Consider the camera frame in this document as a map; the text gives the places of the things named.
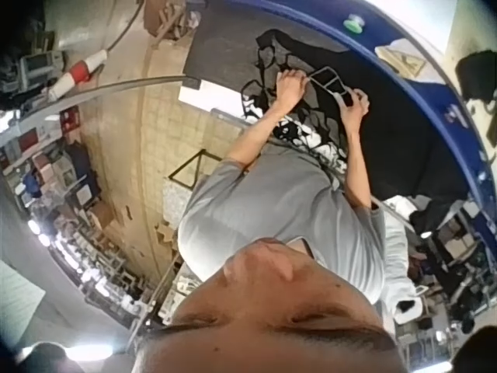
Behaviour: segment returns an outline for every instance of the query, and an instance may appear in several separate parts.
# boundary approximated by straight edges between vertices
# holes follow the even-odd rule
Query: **green button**
[[[343,21],[343,25],[348,31],[352,31],[353,33],[363,33],[363,27],[357,21],[346,19]]]

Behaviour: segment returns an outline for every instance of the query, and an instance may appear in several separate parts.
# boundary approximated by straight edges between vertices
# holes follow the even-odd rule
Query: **gray t-shirt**
[[[193,191],[179,225],[179,251],[202,280],[237,250],[262,237],[303,239],[324,267],[371,303],[384,283],[381,211],[352,209],[305,154],[285,149],[261,155],[246,175],[222,161]]]

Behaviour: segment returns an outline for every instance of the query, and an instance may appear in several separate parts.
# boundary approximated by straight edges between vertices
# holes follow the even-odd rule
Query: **nose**
[[[224,265],[228,281],[254,284],[257,281],[292,281],[294,266],[281,242],[274,239],[260,239],[240,250]]]

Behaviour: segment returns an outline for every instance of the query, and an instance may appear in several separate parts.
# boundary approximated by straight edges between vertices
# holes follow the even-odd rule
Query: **hand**
[[[276,101],[274,107],[287,115],[304,97],[309,78],[302,70],[286,70],[276,77]]]
[[[359,134],[360,124],[363,117],[370,110],[370,101],[367,98],[367,94],[360,89],[352,90],[346,87],[347,92],[352,97],[352,106],[347,106],[343,97],[338,93],[333,93],[336,102],[339,104],[340,117],[342,118],[343,126],[348,136]]]

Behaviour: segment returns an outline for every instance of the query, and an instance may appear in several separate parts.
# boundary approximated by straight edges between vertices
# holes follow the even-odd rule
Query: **wrist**
[[[285,117],[293,108],[288,108],[288,105],[276,99],[276,101],[271,105],[269,110],[272,113],[280,116],[281,118]]]
[[[360,142],[359,131],[348,131],[347,132],[347,141],[350,142]]]

